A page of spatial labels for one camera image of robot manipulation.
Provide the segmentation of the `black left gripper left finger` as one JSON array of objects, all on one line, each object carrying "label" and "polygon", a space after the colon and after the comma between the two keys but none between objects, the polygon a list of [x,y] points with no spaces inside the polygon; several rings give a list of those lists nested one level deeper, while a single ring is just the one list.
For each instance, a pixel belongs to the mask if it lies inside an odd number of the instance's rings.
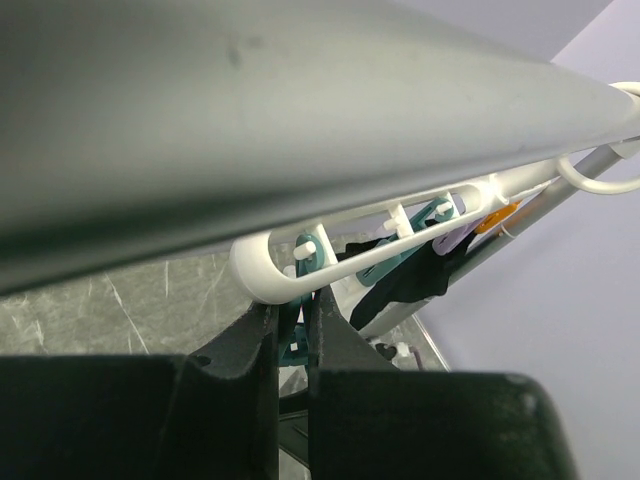
[{"label": "black left gripper left finger", "polygon": [[5,356],[5,479],[274,479],[274,307],[190,355]]}]

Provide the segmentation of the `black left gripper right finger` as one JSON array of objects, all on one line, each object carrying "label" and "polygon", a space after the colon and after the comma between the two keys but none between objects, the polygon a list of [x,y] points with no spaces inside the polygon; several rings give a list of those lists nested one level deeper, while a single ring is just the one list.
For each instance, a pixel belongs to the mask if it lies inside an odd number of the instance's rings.
[{"label": "black left gripper right finger", "polygon": [[309,321],[309,462],[316,479],[575,479],[554,404],[532,378],[401,370],[342,317]]}]

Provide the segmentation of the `white plastic clip hanger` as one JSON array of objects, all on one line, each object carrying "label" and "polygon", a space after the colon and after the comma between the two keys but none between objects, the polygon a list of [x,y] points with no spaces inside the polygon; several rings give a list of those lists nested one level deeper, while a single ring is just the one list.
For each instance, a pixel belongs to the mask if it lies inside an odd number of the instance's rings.
[{"label": "white plastic clip hanger", "polygon": [[[487,217],[517,200],[541,191],[556,179],[596,195],[618,195],[638,189],[636,178],[603,182],[580,173],[566,157],[558,157],[446,185],[426,192],[347,210],[291,227],[301,238],[294,249],[303,274],[289,277],[272,261],[265,231],[234,241],[230,268],[243,291],[264,304],[283,304],[360,272],[388,264],[405,253],[460,226]],[[331,224],[352,222],[375,213],[387,216],[383,229],[391,240],[340,261],[328,239]]]}]

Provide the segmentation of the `black underwear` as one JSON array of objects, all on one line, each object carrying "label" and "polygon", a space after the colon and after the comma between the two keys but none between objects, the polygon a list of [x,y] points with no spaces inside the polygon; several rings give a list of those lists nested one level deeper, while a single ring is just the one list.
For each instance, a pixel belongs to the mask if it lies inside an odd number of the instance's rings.
[{"label": "black underwear", "polygon": [[462,264],[475,240],[474,228],[446,254],[439,255],[429,241],[376,282],[354,307],[349,322],[356,330],[367,326],[388,304],[415,303],[443,296],[450,277]]}]

